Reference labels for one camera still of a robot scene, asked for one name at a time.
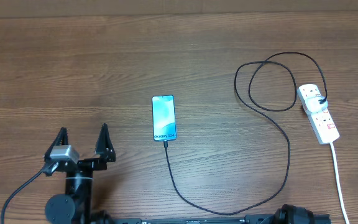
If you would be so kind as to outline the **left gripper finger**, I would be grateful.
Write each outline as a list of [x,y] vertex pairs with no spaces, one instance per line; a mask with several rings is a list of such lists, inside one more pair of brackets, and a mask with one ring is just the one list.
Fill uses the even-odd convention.
[[101,127],[98,140],[96,142],[95,154],[106,162],[115,162],[116,153],[109,136],[108,125],[104,123]]
[[68,133],[67,133],[67,128],[65,127],[61,127],[60,131],[58,132],[51,146],[45,152],[44,161],[46,162],[50,160],[50,154],[54,146],[61,146],[61,145],[68,145]]

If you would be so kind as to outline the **Samsung Galaxy smartphone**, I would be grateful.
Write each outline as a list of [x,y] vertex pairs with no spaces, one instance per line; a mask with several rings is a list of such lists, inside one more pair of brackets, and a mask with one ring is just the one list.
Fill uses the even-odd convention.
[[155,141],[176,140],[177,124],[173,95],[152,97],[152,120]]

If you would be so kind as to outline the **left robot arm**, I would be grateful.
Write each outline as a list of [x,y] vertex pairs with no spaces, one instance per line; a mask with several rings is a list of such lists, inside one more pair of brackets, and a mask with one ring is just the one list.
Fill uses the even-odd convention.
[[62,127],[44,155],[42,172],[66,173],[65,193],[54,195],[45,206],[45,216],[50,223],[113,223],[106,211],[93,212],[93,172],[107,169],[107,163],[116,160],[116,153],[104,123],[96,141],[97,157],[80,159],[79,153],[68,142],[67,128]]

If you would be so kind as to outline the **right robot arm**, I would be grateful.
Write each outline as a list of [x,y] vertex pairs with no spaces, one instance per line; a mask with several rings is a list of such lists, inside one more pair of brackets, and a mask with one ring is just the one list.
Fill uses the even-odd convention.
[[315,224],[315,218],[313,212],[304,207],[284,204],[260,224]]

